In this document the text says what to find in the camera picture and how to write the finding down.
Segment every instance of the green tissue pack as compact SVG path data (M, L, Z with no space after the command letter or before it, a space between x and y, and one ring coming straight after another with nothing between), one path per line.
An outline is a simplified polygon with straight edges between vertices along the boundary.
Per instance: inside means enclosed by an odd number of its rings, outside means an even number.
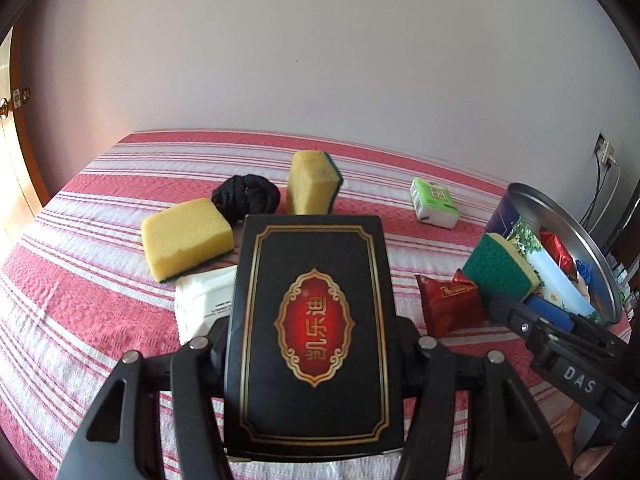
M420 222L447 229L456 226L460 213L446 187L414 178L410 191L415 215Z

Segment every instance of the wire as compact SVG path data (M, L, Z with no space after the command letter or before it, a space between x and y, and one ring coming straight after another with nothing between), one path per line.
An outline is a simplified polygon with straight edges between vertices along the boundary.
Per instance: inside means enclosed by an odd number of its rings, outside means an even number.
M593 207L595 206L596 200L598 198L598 193L600 192L600 161L598 160L598 154L596 153L596 168L598 169L598 181L596 182L596 193L591 200L591 203L587 206L587 211L584 212L582 218L580 218L580 225L584 227L584 219L587 218L587 215L593 211Z
M585 229L587 228L587 225L589 225L589 222L591 221L591 215L593 214L593 211L595 210L596 207L596 202L598 201L598 197L600 196L600 192L602 191L602 188L604 187L604 183L607 179L607 173L609 173L609 170L611 169L611 164L607 164L607 170L604 172L604 177L602 178L602 183L600 183L600 179L598 179L598 189L596 190L596 195L593 197L593 200L591 201L590 204L590 208L588 209L588 215L586 220L584 220L584 223L582 223L582 227L584 227Z
M611 200L613 199L613 195L616 192L616 189L618 188L618 184L620 182L620 167L619 165L616 163L615 160L613 160L613 158L609 159L613 164L615 164L616 168L618 168L618 177L616 179L616 183L613 186L613 189L611 190L611 195L609 195L609 200L607 200L607 203L604 205L604 207L602 208L602 212L600 213L600 216L598 216L598 219L595 221L595 223L591 226L591 229L589 229L589 234L591 234L591 232L596 228L596 225L598 225L598 222L600 221L600 219L604 216L605 211L607 210L607 208L609 207L609 204L611 203Z

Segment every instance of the white wall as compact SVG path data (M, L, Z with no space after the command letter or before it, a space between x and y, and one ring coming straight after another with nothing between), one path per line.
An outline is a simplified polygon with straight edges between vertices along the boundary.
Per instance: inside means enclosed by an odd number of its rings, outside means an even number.
M596 0L36 0L26 28L52 192L133 130L188 127L420 153L578 217L602 129L623 179L596 239L640 177L640 74Z

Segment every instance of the black cloth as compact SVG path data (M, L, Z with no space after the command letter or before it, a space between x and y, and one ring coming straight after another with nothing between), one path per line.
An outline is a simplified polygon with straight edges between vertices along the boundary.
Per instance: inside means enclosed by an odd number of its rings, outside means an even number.
M233 226L248 214L275 213L280 190L263 176L236 175L213 191L211 201Z

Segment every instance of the black box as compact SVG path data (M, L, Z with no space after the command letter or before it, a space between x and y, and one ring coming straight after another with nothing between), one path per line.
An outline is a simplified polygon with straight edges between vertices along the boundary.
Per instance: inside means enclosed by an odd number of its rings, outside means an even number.
M231 456L281 462L402 447L396 310L379 217L245 219L224 444Z

